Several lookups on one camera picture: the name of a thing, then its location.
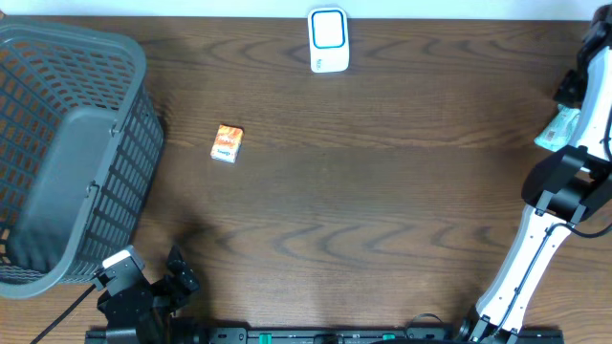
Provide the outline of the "teal wet wipes pack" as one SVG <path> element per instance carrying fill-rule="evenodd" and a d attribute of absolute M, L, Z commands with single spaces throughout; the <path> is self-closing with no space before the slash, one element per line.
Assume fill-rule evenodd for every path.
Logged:
<path fill-rule="evenodd" d="M 557 114 L 534 139 L 534 143 L 544 149 L 556 152 L 568 144 L 579 120 L 580 109 L 559 104 Z"/>

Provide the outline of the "small orange tissue pack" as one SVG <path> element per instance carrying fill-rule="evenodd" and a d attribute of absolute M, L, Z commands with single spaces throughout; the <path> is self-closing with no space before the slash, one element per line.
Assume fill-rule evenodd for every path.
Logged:
<path fill-rule="evenodd" d="M 243 129 L 221 124 L 211 147 L 210 156 L 214 160 L 235 163 L 243 138 Z"/>

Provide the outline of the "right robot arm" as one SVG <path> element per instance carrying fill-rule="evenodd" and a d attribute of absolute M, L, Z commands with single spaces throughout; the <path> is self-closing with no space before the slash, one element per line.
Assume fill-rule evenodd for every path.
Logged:
<path fill-rule="evenodd" d="M 525 180 L 525 203 L 513 244 L 457 339 L 517 343 L 523 319 L 553 256 L 578 226 L 611 199 L 611 7 L 599 7 L 577 54 L 577 66 L 554 100 L 580 109 L 568 143 L 539 162 Z"/>

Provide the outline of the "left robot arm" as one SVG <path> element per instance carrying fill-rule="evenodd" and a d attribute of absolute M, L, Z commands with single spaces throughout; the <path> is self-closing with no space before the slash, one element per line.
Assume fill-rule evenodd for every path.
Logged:
<path fill-rule="evenodd" d="M 174 246 L 165 265 L 168 273 L 152 283 L 143 274 L 144 262 L 134 249 L 125 249 L 106 258 L 94 279 L 102 292 L 97 308 L 105 316 L 107 326 L 90 330 L 87 344 L 126 343 L 207 343 L 207 331 L 194 319 L 177 317 L 200 283 Z"/>

